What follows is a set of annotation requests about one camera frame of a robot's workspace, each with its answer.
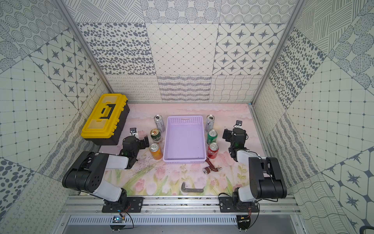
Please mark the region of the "green sprite can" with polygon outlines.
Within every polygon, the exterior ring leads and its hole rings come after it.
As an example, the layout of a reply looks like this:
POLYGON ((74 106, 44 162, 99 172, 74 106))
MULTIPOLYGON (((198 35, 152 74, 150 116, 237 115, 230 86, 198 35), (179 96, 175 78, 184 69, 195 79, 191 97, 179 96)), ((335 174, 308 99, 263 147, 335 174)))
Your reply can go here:
POLYGON ((218 137, 217 131, 214 129, 210 130, 207 134, 207 141, 206 141, 207 144, 210 145, 211 143, 216 142, 217 137, 218 137))

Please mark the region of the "orange soda can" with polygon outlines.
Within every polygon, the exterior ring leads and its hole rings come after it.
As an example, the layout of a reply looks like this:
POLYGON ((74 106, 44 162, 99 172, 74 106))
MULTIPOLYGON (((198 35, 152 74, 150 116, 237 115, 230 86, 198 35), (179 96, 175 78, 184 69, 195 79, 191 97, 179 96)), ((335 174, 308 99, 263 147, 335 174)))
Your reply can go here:
POLYGON ((152 157, 155 160, 160 160, 163 157, 163 154, 161 152, 161 148, 160 148, 159 144, 157 144, 157 143, 153 143, 152 145, 150 145, 150 152, 151 152, 152 157))

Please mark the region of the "red cola can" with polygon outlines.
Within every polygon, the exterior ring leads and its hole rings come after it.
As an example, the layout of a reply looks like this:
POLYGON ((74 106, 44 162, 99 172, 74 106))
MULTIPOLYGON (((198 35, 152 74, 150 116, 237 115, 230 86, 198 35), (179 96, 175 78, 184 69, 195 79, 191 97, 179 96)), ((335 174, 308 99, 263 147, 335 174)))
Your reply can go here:
POLYGON ((216 142, 212 142, 208 146, 207 157, 209 159, 215 159, 217 157, 217 155, 218 155, 218 151, 219 151, 218 144, 216 142))

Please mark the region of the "green and gold beer can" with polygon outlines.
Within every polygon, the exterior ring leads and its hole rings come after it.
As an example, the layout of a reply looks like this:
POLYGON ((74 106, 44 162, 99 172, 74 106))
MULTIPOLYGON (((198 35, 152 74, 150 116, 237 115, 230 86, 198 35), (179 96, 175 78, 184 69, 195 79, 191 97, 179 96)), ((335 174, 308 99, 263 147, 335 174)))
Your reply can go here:
POLYGON ((154 143, 159 143, 162 141, 161 132, 157 128, 151 130, 150 136, 154 143))

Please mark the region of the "silver white can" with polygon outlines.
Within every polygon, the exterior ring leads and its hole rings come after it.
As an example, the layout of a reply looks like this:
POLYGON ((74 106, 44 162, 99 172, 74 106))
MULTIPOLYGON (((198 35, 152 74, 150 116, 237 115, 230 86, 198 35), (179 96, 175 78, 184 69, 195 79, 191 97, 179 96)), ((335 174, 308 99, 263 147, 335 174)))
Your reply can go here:
POLYGON ((208 133, 213 129, 215 117, 213 115, 208 115, 206 117, 205 131, 208 133))
POLYGON ((161 115, 156 115, 154 117, 154 122, 156 124, 156 128, 162 133, 165 132, 166 127, 163 121, 163 117, 161 115))

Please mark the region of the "purple perforated plastic basket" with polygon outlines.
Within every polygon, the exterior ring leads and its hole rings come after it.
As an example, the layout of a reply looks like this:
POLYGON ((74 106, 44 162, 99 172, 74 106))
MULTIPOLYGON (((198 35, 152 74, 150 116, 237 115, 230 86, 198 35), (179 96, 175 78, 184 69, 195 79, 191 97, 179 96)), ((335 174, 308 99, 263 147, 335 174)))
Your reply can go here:
POLYGON ((205 126, 202 116, 169 116, 163 161, 167 164, 201 164, 206 160, 205 126))

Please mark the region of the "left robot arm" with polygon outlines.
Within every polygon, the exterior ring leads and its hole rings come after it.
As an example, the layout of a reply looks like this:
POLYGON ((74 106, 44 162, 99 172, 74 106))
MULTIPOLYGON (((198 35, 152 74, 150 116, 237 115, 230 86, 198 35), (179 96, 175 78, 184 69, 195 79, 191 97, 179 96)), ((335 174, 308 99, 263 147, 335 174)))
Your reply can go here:
POLYGON ((137 162, 139 151, 150 146, 149 139, 147 136, 143 139, 128 136, 123 139, 122 146, 119 155, 82 152, 63 176, 62 186, 103 199, 103 213, 140 213, 144 198, 128 198, 124 188, 104 179, 104 173, 112 169, 131 169, 137 162))

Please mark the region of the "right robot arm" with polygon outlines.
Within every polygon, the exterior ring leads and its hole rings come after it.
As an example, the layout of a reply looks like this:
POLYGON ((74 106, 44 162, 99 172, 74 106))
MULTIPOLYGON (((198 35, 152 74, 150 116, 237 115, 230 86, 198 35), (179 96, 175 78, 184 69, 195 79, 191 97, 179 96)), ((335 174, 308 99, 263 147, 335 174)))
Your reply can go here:
POLYGON ((260 200, 277 202, 286 198, 287 189, 277 158, 262 158, 247 149, 244 146, 247 133, 242 128, 225 129, 223 139, 230 143, 228 150, 231 158, 248 166, 249 184, 236 188, 232 194, 234 210, 259 209, 256 203, 260 200))

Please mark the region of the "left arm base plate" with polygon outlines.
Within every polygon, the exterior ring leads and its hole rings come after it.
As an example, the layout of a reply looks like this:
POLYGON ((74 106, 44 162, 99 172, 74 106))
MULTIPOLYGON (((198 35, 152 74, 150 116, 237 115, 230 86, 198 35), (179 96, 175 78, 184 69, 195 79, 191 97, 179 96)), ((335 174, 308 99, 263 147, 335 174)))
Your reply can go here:
POLYGON ((120 198, 117 202, 104 200, 102 213, 140 213, 143 206, 143 197, 120 198))

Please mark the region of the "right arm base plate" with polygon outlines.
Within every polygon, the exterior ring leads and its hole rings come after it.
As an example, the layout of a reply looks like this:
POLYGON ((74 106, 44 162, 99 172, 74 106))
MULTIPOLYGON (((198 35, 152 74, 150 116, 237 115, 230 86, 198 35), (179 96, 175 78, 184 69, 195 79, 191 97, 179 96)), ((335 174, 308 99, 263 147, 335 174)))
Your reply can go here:
POLYGON ((259 211, 258 204, 254 202, 241 202, 238 198, 230 196, 219 196, 219 206, 221 213, 248 213, 249 211, 256 213, 259 211))

